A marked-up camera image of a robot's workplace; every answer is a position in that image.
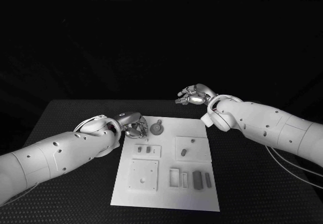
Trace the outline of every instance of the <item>white board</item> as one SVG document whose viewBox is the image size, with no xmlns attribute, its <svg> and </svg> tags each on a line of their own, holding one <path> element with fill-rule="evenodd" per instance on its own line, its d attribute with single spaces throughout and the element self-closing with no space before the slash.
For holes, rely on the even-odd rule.
<svg viewBox="0 0 323 224">
<path fill-rule="evenodd" d="M 208 138 L 205 123 L 199 119 L 181 119 L 150 116 L 145 116 L 145 118 L 149 123 L 149 128 L 152 124 L 155 124 L 160 119 L 165 130 L 162 135 L 153 135 L 149 131 L 149 141 L 146 141 L 146 139 L 130 139 L 127 137 L 124 139 L 111 205 L 184 210 L 221 211 L 214 179 L 212 161 L 176 160 L 176 137 Z M 136 155 L 137 148 L 135 148 L 137 146 L 135 145 L 160 146 L 160 158 L 139 157 L 139 155 Z M 208 152 L 207 155 L 211 154 L 210 142 L 205 140 L 202 151 L 204 153 Z M 130 189 L 133 160 L 158 161 L 156 191 L 145 189 Z M 179 170 L 178 188 L 171 188 L 172 169 Z M 197 170 L 202 173 L 202 190 L 194 189 L 192 173 Z M 208 188 L 207 186 L 205 173 L 210 173 L 211 176 L 211 188 Z M 185 180 L 188 179 L 188 188 L 184 188 L 184 176 Z M 140 175 L 137 175 L 133 180 L 137 181 L 139 184 L 136 188 L 143 187 L 143 185 L 140 185 L 139 183 L 140 180 Z"/>
</svg>

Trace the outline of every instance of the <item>textured table surface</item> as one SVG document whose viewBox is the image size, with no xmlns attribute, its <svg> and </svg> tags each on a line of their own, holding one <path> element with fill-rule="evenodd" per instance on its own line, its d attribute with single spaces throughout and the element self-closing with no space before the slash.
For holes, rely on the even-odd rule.
<svg viewBox="0 0 323 224">
<path fill-rule="evenodd" d="M 96 115 L 113 118 L 126 111 L 146 116 L 199 119 L 205 105 L 173 100 L 54 100 L 25 146 L 73 131 Z M 15 223 L 323 223 L 323 204 L 312 185 L 279 166 L 263 145 L 238 130 L 207 128 L 221 212 L 111 206 L 122 146 L 104 157 L 44 182 L 0 207 L 0 224 Z M 289 153 L 282 153 L 296 163 Z M 306 179 L 290 164 L 286 167 Z"/>
</svg>

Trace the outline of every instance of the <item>table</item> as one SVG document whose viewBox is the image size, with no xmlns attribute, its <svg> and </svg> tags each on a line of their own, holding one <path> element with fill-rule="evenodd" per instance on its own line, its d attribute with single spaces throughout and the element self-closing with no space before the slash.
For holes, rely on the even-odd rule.
<svg viewBox="0 0 323 224">
<path fill-rule="evenodd" d="M 54 100 L 25 146 L 73 131 L 96 115 L 113 118 L 126 111 L 146 116 L 199 119 L 205 105 L 179 105 L 173 100 Z M 296 179 L 273 160 L 266 147 L 233 129 L 207 128 L 221 212 L 110 206 L 120 148 L 44 182 L 0 208 L 0 224 L 12 223 L 323 223 L 323 203 L 312 185 Z M 295 156 L 282 155 L 295 163 Z M 286 167 L 308 180 L 302 170 Z"/>
</svg>

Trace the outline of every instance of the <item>black background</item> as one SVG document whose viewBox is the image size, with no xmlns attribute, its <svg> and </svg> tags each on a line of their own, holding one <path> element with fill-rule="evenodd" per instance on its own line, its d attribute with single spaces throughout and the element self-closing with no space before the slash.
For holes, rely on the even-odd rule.
<svg viewBox="0 0 323 224">
<path fill-rule="evenodd" d="M 22 148 L 51 100 L 175 100 L 198 83 L 323 123 L 322 1 L 38 7 L 2 8 L 0 154 Z"/>
</svg>

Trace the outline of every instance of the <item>robotic arm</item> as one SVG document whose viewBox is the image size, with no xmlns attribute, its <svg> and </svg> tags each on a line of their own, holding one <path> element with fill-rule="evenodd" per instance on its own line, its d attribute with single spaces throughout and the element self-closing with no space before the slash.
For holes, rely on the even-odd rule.
<svg viewBox="0 0 323 224">
<path fill-rule="evenodd" d="M 285 150 L 323 167 L 323 125 L 280 109 L 244 102 L 231 95 L 217 94 L 204 84 L 186 87 L 175 102 L 207 104 L 202 121 L 223 130 L 238 129 L 244 136 L 266 146 Z"/>
<path fill-rule="evenodd" d="M 83 122 L 74 132 L 58 134 L 2 155 L 0 205 L 26 189 L 67 174 L 96 157 L 106 156 L 120 146 L 122 131 L 137 139 L 148 136 L 148 128 L 139 112 L 122 113 L 114 119 L 100 115 Z"/>
</svg>

